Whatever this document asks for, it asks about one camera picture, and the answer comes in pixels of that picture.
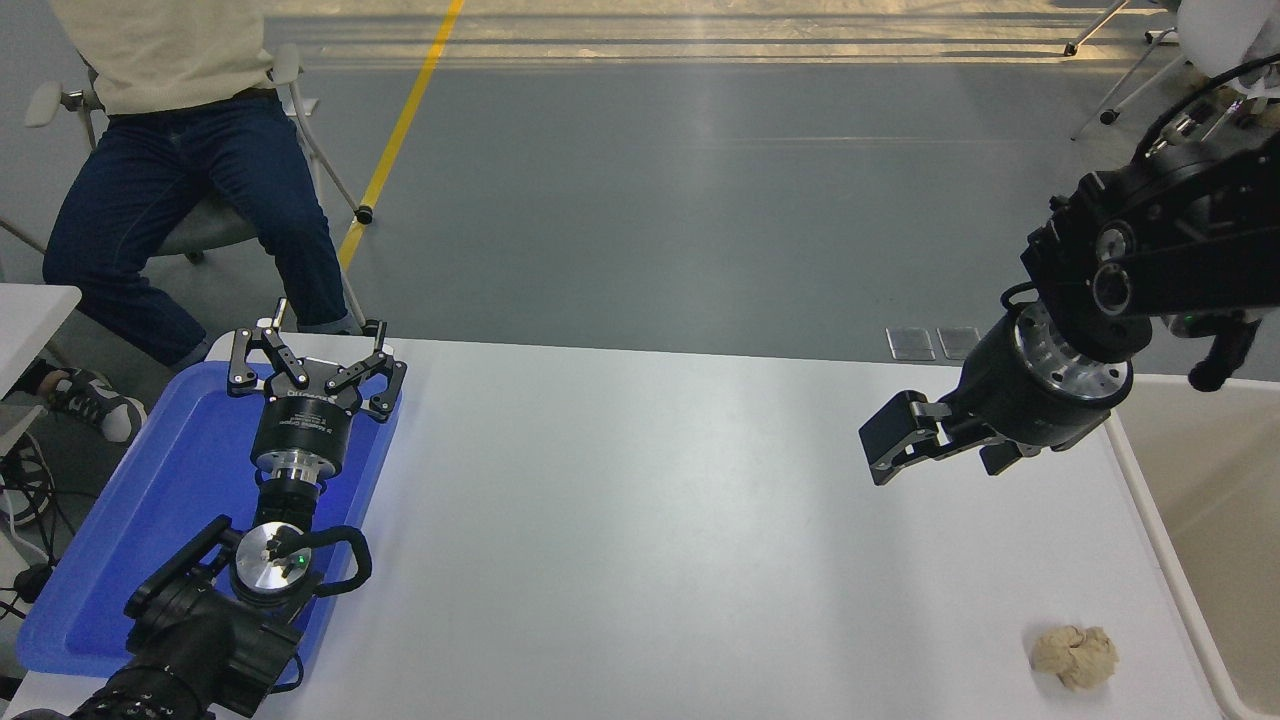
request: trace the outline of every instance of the beige sweater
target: beige sweater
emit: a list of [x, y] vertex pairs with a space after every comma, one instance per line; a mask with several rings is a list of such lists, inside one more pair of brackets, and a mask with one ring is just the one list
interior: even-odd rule
[[260, 0], [49, 0], [113, 115], [270, 87]]

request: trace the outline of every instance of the blue tray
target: blue tray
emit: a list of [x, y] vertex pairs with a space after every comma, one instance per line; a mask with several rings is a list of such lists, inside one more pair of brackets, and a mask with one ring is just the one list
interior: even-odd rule
[[[129, 660], [124, 638], [133, 620], [123, 611], [138, 584], [215, 516], [230, 515], [233, 528], [250, 528], [257, 487], [248, 454], [264, 400], [228, 397], [227, 365], [201, 363], [165, 388], [18, 633], [18, 659], [27, 669], [110, 676]], [[356, 416], [347, 461], [329, 479], [315, 529], [360, 527], [398, 416], [384, 425]], [[344, 579], [349, 556], [346, 544], [317, 551], [312, 569], [328, 582]], [[219, 577], [223, 592], [229, 573]], [[340, 598], [312, 602], [294, 623], [303, 632], [298, 656], [307, 667]]]

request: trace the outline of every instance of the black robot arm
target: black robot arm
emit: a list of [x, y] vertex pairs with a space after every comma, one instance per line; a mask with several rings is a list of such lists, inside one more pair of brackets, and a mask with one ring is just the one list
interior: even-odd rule
[[[1151, 318], [1180, 337], [1213, 336], [1190, 372], [1221, 387], [1244, 361], [1260, 309], [1280, 305], [1280, 133], [1226, 154], [1169, 146], [1055, 197], [1021, 255], [1030, 282], [966, 357], [955, 391], [891, 398], [859, 430], [876, 484], [928, 459], [982, 447], [995, 475], [1102, 424], [1133, 384]], [[1034, 301], [1012, 297], [1036, 291]]]

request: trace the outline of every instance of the yellow floor line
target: yellow floor line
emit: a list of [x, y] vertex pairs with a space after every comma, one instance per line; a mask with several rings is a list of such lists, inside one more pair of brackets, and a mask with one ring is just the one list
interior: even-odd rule
[[[365, 196], [360, 201], [362, 205], [369, 205], [370, 208], [378, 208], [378, 197], [383, 193], [383, 186], [387, 184], [387, 176], [392, 173], [392, 167], [396, 164], [396, 156], [399, 155], [401, 145], [404, 142], [404, 136], [408, 135], [408, 127], [413, 124], [413, 117], [417, 114], [417, 106], [422, 102], [422, 95], [426, 92], [426, 85], [431, 82], [431, 73], [435, 72], [435, 65], [440, 61], [440, 55], [444, 53], [444, 45], [449, 41], [449, 35], [453, 32], [453, 23], [458, 19], [458, 13], [462, 12], [462, 3], [465, 0], [453, 0], [449, 4], [448, 12], [444, 13], [444, 22], [440, 23], [440, 31], [435, 33], [435, 42], [431, 44], [431, 50], [426, 54], [426, 60], [422, 61], [422, 69], [417, 72], [417, 79], [413, 82], [413, 90], [408, 94], [408, 100], [404, 101], [404, 108], [401, 110], [401, 117], [396, 120], [396, 128], [392, 131], [390, 140], [387, 141], [387, 147], [383, 149], [383, 156], [378, 160], [378, 168], [374, 169], [374, 177], [369, 181], [369, 187], [365, 190]], [[338, 249], [338, 263], [342, 264], [343, 269], [351, 265], [351, 259], [356, 255], [356, 249], [360, 247], [360, 240], [365, 236], [365, 225], [352, 220], [351, 227], [347, 229], [347, 237], [343, 238], [342, 246]]]

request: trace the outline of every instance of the white chair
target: white chair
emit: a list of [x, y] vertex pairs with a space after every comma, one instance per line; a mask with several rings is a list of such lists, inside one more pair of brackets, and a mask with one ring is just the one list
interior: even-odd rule
[[[1213, 77], [1245, 60], [1275, 53], [1280, 46], [1280, 0], [1183, 0], [1175, 13], [1175, 27], [1181, 46], [1178, 56], [1120, 102], [1111, 105], [1111, 100], [1119, 94], [1120, 87], [1151, 55], [1156, 46], [1153, 44], [1102, 97], [1097, 109], [1085, 118], [1084, 124], [1071, 136], [1071, 140], [1075, 140], [1094, 117], [1102, 124], [1114, 123], [1125, 108], [1187, 63], [1193, 64], [1206, 76]], [[1174, 32], [1174, 28], [1166, 29], [1161, 35], [1170, 32]], [[1280, 85], [1268, 87], [1267, 78], [1253, 78], [1247, 82], [1251, 85], [1245, 85], [1240, 79], [1226, 83], [1243, 97], [1233, 102], [1219, 117], [1206, 136], [1235, 117], [1245, 105], [1257, 106], [1260, 99], [1265, 101], [1280, 97]]]
[[[1151, 0], [1151, 1], [1157, 3], [1169, 10], [1175, 10], [1178, 8], [1176, 0]], [[1084, 28], [1084, 31], [1080, 32], [1080, 35], [1075, 36], [1075, 40], [1068, 42], [1066, 46], [1062, 47], [1062, 55], [1070, 58], [1076, 53], [1079, 53], [1080, 46], [1084, 45], [1084, 42], [1088, 41], [1091, 37], [1093, 37], [1093, 33], [1098, 32], [1098, 29], [1101, 29], [1102, 26], [1107, 24], [1107, 22], [1110, 22], [1111, 18], [1116, 17], [1116, 14], [1120, 10], [1123, 10], [1124, 6], [1128, 4], [1129, 0], [1115, 0], [1115, 3], [1107, 5], [1107, 9], [1102, 10], [1102, 14], [1100, 14], [1098, 18], [1093, 20], [1093, 24]], [[1156, 33], [1148, 31], [1144, 35], [1148, 44], [1156, 45], [1160, 42], [1160, 40], [1156, 40]]]
[[[340, 192], [343, 199], [347, 201], [347, 205], [355, 214], [356, 220], [361, 224], [369, 224], [374, 219], [372, 209], [369, 205], [356, 202], [356, 199], [343, 184], [342, 178], [338, 177], [338, 172], [333, 168], [329, 158], [320, 149], [320, 145], [316, 142], [315, 136], [311, 132], [307, 118], [315, 111], [317, 100], [302, 97], [302, 91], [298, 87], [298, 76], [301, 73], [302, 64], [298, 55], [298, 47], [292, 44], [282, 45], [275, 53], [275, 65], [271, 69], [271, 81], [276, 87], [288, 87], [289, 90], [289, 101], [284, 104], [284, 110], [297, 123], [298, 141], [311, 160], [312, 176], [319, 174], [317, 165], [323, 167], [333, 179], [333, 183], [338, 187], [338, 192]], [[56, 81], [41, 85], [35, 94], [32, 94], [31, 104], [27, 106], [24, 124], [27, 127], [47, 126], [54, 120], [59, 108], [73, 111], [79, 117], [81, 124], [84, 127], [90, 151], [92, 151], [97, 146], [97, 133], [93, 128], [93, 119], [91, 114], [95, 110], [102, 109], [101, 102], [99, 102], [97, 96], [93, 94], [92, 83], [87, 85], [83, 91], [72, 92], [64, 91], [61, 83]], [[320, 184], [316, 183], [316, 192], [319, 193], [319, 191]], [[29, 233], [20, 231], [14, 227], [13, 223], [4, 220], [4, 218], [0, 218], [0, 228], [4, 228], [38, 252], [44, 254], [46, 251], [47, 243], [41, 242]], [[206, 250], [236, 245], [253, 240], [255, 237], [257, 237], [257, 231], [253, 229], [253, 225], [242, 218], [239, 213], [237, 213], [236, 209], [232, 208], [215, 191], [210, 192], [204, 200], [201, 200], [200, 204], [197, 204], [196, 208], [193, 208], [191, 213], [188, 213], [187, 217], [178, 223], [178, 225], [165, 237], [156, 255], [184, 255], [189, 261], [200, 263], [204, 259], [204, 252]], [[364, 325], [365, 314], [360, 307], [360, 302], [356, 300], [356, 295], [351, 288], [351, 283], [347, 279], [347, 273], [344, 270], [342, 272], [342, 287], [348, 310], [351, 310], [356, 322]]]

